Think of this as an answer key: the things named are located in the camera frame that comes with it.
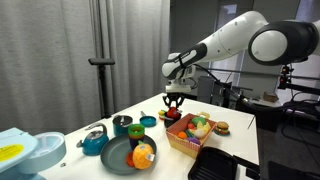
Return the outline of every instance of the curtain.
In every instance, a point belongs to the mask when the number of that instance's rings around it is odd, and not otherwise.
[[[87,0],[3,0],[0,22],[0,131],[68,133],[99,120]]]
[[[164,92],[161,66],[169,54],[170,0],[100,1],[108,107],[117,112]]]

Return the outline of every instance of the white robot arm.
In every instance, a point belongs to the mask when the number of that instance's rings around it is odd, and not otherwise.
[[[269,24],[258,12],[244,13],[187,51],[169,55],[162,66],[163,75],[171,82],[166,92],[191,91],[183,79],[194,75],[193,64],[224,60],[246,49],[255,62],[267,66],[301,62],[310,54],[320,55],[319,32],[320,20]]]

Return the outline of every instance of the toy burger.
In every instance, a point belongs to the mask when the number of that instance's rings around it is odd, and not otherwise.
[[[229,125],[224,121],[219,121],[213,131],[218,135],[228,135],[230,134]]]

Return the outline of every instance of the floor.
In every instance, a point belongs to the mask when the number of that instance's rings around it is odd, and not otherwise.
[[[305,143],[291,139],[301,140],[298,132],[305,141],[319,146],[308,146],[318,164],[313,159]],[[281,122],[276,132],[258,128],[257,134],[261,179],[269,179],[269,161],[301,171],[320,174],[320,133],[317,132],[316,128],[300,124],[295,125],[293,122]]]

